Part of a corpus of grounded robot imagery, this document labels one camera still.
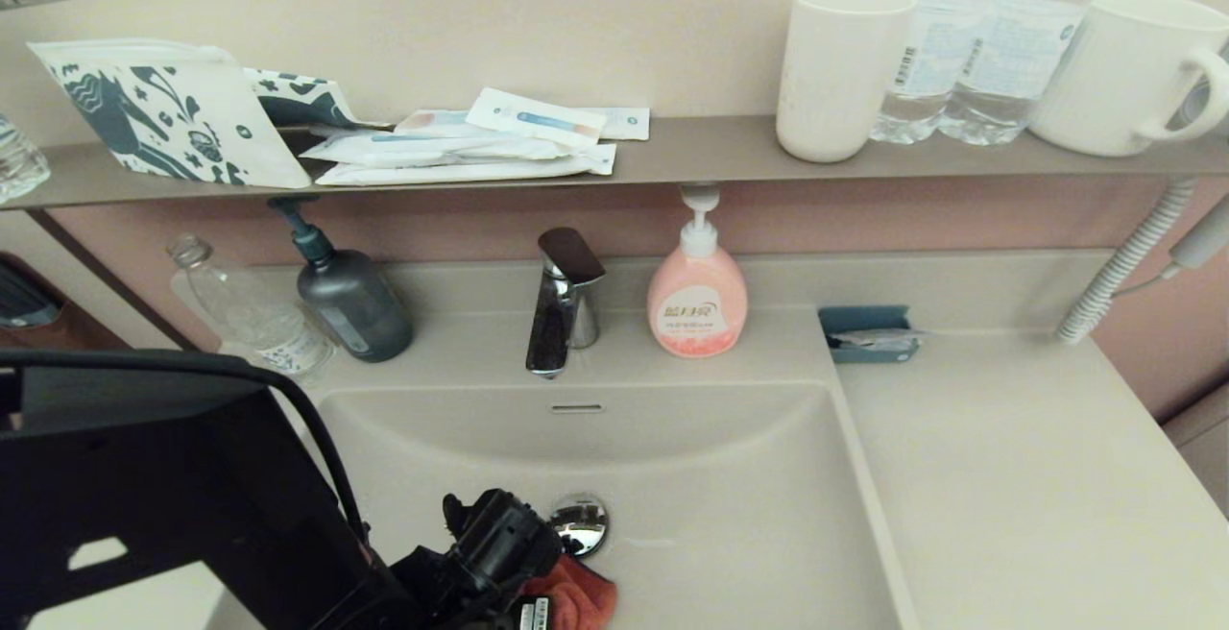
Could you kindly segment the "clear drinking glass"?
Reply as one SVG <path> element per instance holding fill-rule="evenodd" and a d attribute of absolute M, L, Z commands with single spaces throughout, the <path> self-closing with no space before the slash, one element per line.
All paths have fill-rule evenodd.
<path fill-rule="evenodd" d="M 0 205 L 34 192 L 50 178 L 50 166 L 26 133 L 0 114 Z"/>

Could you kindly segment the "large white blue patterned pouch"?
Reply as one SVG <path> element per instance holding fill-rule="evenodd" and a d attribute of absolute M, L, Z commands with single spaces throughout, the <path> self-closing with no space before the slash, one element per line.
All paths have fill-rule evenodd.
<path fill-rule="evenodd" d="M 129 171 L 226 185 L 312 183 L 229 52 L 150 38 L 28 48 Z"/>

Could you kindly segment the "wrapped toothbrush packet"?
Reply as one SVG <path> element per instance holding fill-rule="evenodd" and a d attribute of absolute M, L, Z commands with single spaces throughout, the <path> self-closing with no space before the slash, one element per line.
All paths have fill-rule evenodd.
<path fill-rule="evenodd" d="M 574 155 L 560 144 L 506 134 L 417 138 L 403 133 L 336 135 L 299 154 L 300 158 L 355 163 L 374 169 L 481 163 L 503 160 L 557 160 Z"/>

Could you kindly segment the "grey hair dryer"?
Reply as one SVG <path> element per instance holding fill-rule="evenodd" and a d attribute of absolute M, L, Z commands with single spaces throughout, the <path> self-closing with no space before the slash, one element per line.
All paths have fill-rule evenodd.
<path fill-rule="evenodd" d="M 1202 219 L 1168 251 L 1169 263 L 1153 279 L 1134 287 L 1120 290 L 1111 298 L 1122 298 L 1137 290 L 1180 275 L 1181 271 L 1193 271 L 1211 262 L 1220 251 L 1229 248 L 1229 192 L 1208 210 Z"/>

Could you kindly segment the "small white blue patterned pouch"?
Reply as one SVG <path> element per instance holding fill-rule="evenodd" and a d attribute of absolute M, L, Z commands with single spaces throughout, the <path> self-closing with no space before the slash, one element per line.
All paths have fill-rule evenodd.
<path fill-rule="evenodd" d="M 391 130 L 392 122 L 364 122 L 351 111 L 340 84 L 259 68 L 245 74 L 274 126 L 332 126 L 340 130 Z"/>

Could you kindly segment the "chrome sink faucet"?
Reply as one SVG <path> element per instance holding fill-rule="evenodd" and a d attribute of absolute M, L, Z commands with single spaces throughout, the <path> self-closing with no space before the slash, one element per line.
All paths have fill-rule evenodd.
<path fill-rule="evenodd" d="M 556 379 L 571 351 L 591 348 L 600 336 L 591 290 L 606 270 L 575 228 L 542 232 L 537 249 L 541 278 L 525 368 L 541 379 Z"/>

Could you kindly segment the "blue soap holder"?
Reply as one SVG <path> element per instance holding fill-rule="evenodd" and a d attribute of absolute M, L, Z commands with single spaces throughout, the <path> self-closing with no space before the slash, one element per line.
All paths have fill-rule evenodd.
<path fill-rule="evenodd" d="M 830 332 L 844 332 L 844 329 L 870 329 L 870 328 L 912 328 L 908 319 L 909 307 L 905 305 L 857 305 L 857 306 L 826 306 L 819 309 L 819 321 L 823 328 L 825 338 Z M 830 355 L 838 366 L 849 364 L 905 364 L 919 350 L 889 354 L 889 352 L 860 352 L 860 351 L 836 351 L 830 349 Z"/>

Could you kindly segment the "chrome drain stopper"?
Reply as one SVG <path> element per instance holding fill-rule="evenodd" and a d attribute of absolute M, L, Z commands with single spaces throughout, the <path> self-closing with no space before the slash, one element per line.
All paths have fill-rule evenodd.
<path fill-rule="evenodd" d="M 557 499 L 548 521 L 567 555 L 576 559 L 600 551 L 610 534 L 610 508 L 592 492 L 571 492 Z"/>

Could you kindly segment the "pink soap pump bottle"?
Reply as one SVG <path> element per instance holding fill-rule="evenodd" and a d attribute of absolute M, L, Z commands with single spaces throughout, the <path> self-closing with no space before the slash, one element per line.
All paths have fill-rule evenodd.
<path fill-rule="evenodd" d="M 712 211 L 720 203 L 715 183 L 681 185 L 692 217 L 678 246 L 654 273 L 648 289 L 648 323 L 665 351 L 681 359 L 715 357 L 731 350 L 748 314 L 744 271 L 719 242 Z"/>

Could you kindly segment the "orange towel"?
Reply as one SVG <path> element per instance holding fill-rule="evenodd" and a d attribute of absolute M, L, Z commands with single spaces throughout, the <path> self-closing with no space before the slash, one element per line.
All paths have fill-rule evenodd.
<path fill-rule="evenodd" d="M 605 630 L 614 616 L 618 586 L 571 555 L 563 555 L 551 574 L 530 578 L 521 596 L 547 596 L 547 630 Z"/>

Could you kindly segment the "white sachet blue logo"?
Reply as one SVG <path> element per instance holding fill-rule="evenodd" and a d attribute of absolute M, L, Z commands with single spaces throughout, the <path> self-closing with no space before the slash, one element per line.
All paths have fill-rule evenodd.
<path fill-rule="evenodd" d="M 580 111 L 605 118 L 599 133 L 601 140 L 646 141 L 650 138 L 650 108 L 580 108 Z"/>

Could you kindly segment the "white sachet pink print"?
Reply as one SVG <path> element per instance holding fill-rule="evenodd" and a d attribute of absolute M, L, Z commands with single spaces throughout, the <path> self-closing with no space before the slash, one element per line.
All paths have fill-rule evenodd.
<path fill-rule="evenodd" d="M 395 133 L 422 138 L 473 138 L 495 131 L 467 122 L 468 109 L 418 109 L 395 126 Z"/>

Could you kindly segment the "white sachet blue orange stripe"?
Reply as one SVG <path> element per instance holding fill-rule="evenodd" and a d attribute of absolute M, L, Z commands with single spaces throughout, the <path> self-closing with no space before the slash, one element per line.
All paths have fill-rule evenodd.
<path fill-rule="evenodd" d="M 607 118 L 484 87 L 469 106 L 466 122 L 488 131 L 552 141 L 563 149 L 587 149 L 599 142 Z"/>

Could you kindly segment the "dark grey pump bottle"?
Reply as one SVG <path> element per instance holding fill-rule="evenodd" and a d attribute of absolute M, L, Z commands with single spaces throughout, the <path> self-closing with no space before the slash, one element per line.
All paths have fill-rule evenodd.
<path fill-rule="evenodd" d="M 293 244 L 304 258 L 296 276 L 299 297 L 351 357 L 365 364 L 397 357 L 414 338 L 406 307 L 371 257 L 336 248 L 322 228 L 302 217 L 302 203 L 316 200 L 267 201 L 289 224 Z"/>

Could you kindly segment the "clear water bottle white label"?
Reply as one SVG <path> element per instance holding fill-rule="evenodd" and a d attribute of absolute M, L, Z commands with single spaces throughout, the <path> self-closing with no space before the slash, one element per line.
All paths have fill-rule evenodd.
<path fill-rule="evenodd" d="M 932 136 L 987 14 L 989 0 L 916 0 L 874 140 L 909 145 Z"/>
<path fill-rule="evenodd" d="M 948 138 L 997 147 L 1026 130 L 1093 0 L 989 0 L 941 113 Z"/>

